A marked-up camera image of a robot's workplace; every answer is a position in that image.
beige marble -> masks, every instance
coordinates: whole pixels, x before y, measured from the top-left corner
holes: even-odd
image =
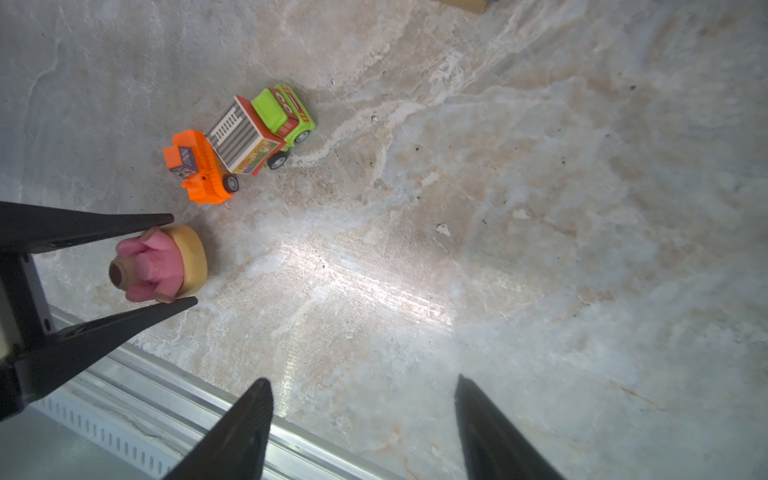
[[[2,199],[204,239],[143,349],[405,478],[464,478],[460,372],[567,478],[768,475],[763,2],[0,8]],[[161,147],[276,81],[317,131],[191,204]],[[39,256],[51,303],[129,308],[113,249]]]

tan round base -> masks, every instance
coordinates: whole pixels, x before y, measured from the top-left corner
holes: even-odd
[[[203,288],[208,278],[208,262],[200,237],[190,227],[180,223],[160,228],[174,239],[184,261],[184,283],[181,284],[176,297],[194,295]]]

toy truck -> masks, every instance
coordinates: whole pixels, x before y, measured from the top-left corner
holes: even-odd
[[[220,204],[239,189],[236,174],[275,170],[288,149],[306,139],[315,122],[288,85],[265,88],[252,101],[235,96],[204,134],[188,130],[164,148],[168,170],[184,179],[190,200]]]
[[[203,132],[183,131],[174,135],[174,146],[163,149],[165,166],[184,179],[190,200],[198,204],[220,204],[240,189],[237,177],[224,168]]]
[[[282,167],[288,149],[314,128],[291,87],[277,85],[252,101],[235,96],[205,136],[229,172],[256,175],[264,163],[272,170]]]

toy wheel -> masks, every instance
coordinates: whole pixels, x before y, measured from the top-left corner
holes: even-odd
[[[266,165],[270,168],[270,170],[277,170],[286,163],[286,160],[288,160],[288,152],[279,151],[272,157],[266,159]]]
[[[237,181],[237,177],[232,174],[224,174],[221,177],[221,183],[224,185],[224,190],[228,194],[233,194],[240,189],[240,182]]]
[[[294,143],[300,144],[301,142],[305,141],[307,137],[309,137],[310,131],[305,130],[299,134],[298,137],[296,137],[296,140],[294,140]]]

pink toy figure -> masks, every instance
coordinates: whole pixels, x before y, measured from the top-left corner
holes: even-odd
[[[158,227],[121,240],[109,265],[109,279],[131,302],[171,303],[184,282],[184,261],[176,242]]]

